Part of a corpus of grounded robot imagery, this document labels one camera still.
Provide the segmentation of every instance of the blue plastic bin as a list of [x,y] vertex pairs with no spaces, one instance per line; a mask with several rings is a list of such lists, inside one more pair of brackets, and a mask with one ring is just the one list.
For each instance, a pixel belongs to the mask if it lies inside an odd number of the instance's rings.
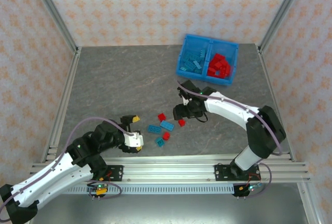
[[[186,63],[188,62],[188,57],[191,59],[189,62],[194,64],[193,61],[196,57],[200,57],[202,50],[205,51],[204,59],[199,61],[202,68],[192,69],[191,64]],[[239,45],[236,43],[187,34],[178,57],[176,73],[190,79],[203,80],[219,85],[231,85],[236,73],[238,50]],[[225,79],[207,75],[209,62],[216,53],[224,55],[231,66],[230,76]]]

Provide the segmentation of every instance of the blue lego brick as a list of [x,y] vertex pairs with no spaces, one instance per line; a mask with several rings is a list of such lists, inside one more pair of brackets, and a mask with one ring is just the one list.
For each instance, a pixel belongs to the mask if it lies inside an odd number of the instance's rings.
[[201,68],[202,68],[201,65],[199,65],[199,63],[198,63],[197,61],[194,61],[193,63],[196,65],[196,67],[197,67],[198,69],[201,69]]
[[159,147],[165,144],[165,141],[161,137],[156,138],[155,142]]
[[188,68],[187,70],[191,70],[191,71],[193,71],[193,70],[196,68],[196,66],[193,65],[193,64],[192,64],[191,62],[189,62],[189,61],[185,62],[184,67],[187,67],[187,68]]
[[189,61],[190,59],[190,53],[186,53],[186,55],[183,57],[184,61]]
[[205,49],[201,50],[201,58],[205,58]]
[[202,60],[202,58],[199,57],[198,55],[190,54],[189,60],[190,61],[198,61],[198,62],[200,62]]
[[186,65],[183,65],[183,66],[184,66],[186,72],[192,72],[192,69],[191,69],[190,67],[188,67],[188,66],[186,66]]
[[169,131],[172,131],[173,128],[174,128],[173,124],[168,123],[167,121],[164,121],[164,120],[160,123],[160,126],[167,129],[167,130],[169,130]]
[[149,125],[147,128],[147,131],[150,133],[160,134],[161,133],[161,127],[158,127],[156,125]]
[[187,52],[185,54],[185,56],[183,57],[183,60],[184,61],[189,61],[190,60],[190,61],[198,61],[198,62],[200,62],[202,60],[202,58],[200,58],[200,56],[198,56],[198,55],[195,55],[193,53]]

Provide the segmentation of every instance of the mounting plate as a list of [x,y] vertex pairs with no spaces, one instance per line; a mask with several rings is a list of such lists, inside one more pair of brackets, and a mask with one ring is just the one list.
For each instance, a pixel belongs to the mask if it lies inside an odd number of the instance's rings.
[[123,165],[108,165],[106,174],[103,177],[105,181],[122,181]]
[[251,166],[246,173],[239,175],[237,178],[231,173],[229,164],[217,164],[214,166],[214,175],[216,181],[248,181],[249,174],[260,174],[258,165]]

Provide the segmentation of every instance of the lego brick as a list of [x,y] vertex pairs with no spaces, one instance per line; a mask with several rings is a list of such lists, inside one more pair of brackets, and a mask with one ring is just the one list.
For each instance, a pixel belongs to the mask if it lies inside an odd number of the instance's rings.
[[187,70],[191,70],[191,71],[193,71],[193,70],[196,68],[196,66],[193,65],[193,64],[192,64],[191,62],[189,62],[189,61],[185,62],[184,67],[187,68]]
[[213,59],[218,59],[218,60],[222,61],[222,60],[225,60],[226,57],[217,53],[217,54],[214,55]]
[[160,122],[162,122],[163,120],[166,120],[165,114],[159,114],[158,119],[159,119]]
[[190,69],[190,67],[187,67],[186,65],[184,65],[184,68],[186,69],[187,72],[192,72],[192,69]]
[[207,72],[207,75],[208,75],[208,76],[213,76],[213,77],[215,76],[215,74],[212,73],[212,72],[210,72],[210,71]]
[[161,127],[158,127],[156,125],[149,125],[147,128],[147,131],[150,133],[160,134],[161,133]]
[[165,141],[162,140],[161,137],[156,138],[155,142],[159,147],[162,147],[165,144]]
[[226,76],[229,76],[230,75],[230,65],[227,64],[227,67],[226,67]]
[[186,53],[186,55],[183,57],[184,61],[189,61],[190,59],[190,53]]
[[186,121],[185,121],[184,119],[180,119],[180,120],[178,121],[178,124],[180,125],[180,127],[184,127],[185,124],[186,124]]
[[211,67],[217,71],[217,70],[221,69],[222,66],[223,66],[222,62],[217,62],[214,65],[212,65]]
[[201,50],[201,58],[205,58],[205,49]]
[[198,63],[197,61],[194,61],[193,63],[196,65],[196,67],[197,67],[198,69],[201,69],[201,68],[202,68],[201,65],[199,65],[199,63]]
[[165,141],[167,141],[167,140],[169,140],[170,139],[170,133],[169,132],[165,132],[164,134],[163,134],[163,136],[162,136],[162,139],[163,140],[165,140]]
[[201,61],[202,58],[200,58],[198,55],[192,54],[190,52],[187,52],[186,55],[184,56],[183,60],[185,61]]
[[166,130],[169,130],[169,131],[172,131],[173,128],[174,128],[173,124],[168,123],[167,121],[164,121],[164,120],[160,123],[160,126],[165,128]]
[[215,70],[212,67],[207,68],[207,70],[210,71],[211,73],[214,73],[214,74],[217,72],[217,70]]
[[194,55],[192,54],[189,58],[190,61],[197,61],[200,62],[202,60],[202,58],[200,58],[198,55]]
[[213,58],[213,59],[209,62],[209,67],[214,66],[214,64],[216,64],[217,62],[219,62],[219,60],[216,59],[216,58]]

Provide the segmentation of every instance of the metal extrusion rail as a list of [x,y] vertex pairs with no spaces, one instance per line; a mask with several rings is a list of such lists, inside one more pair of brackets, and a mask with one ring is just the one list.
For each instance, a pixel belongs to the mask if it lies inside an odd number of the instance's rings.
[[[43,169],[55,159],[56,149],[51,148],[46,163],[35,163],[31,174]],[[108,165],[123,165],[122,184],[215,184],[214,165],[229,164],[236,154],[104,158]],[[289,154],[270,156],[264,160],[272,171],[272,183],[306,183],[310,174],[305,163],[294,162]],[[260,166],[262,183],[268,182],[269,172]],[[233,184],[246,181],[222,181]]]

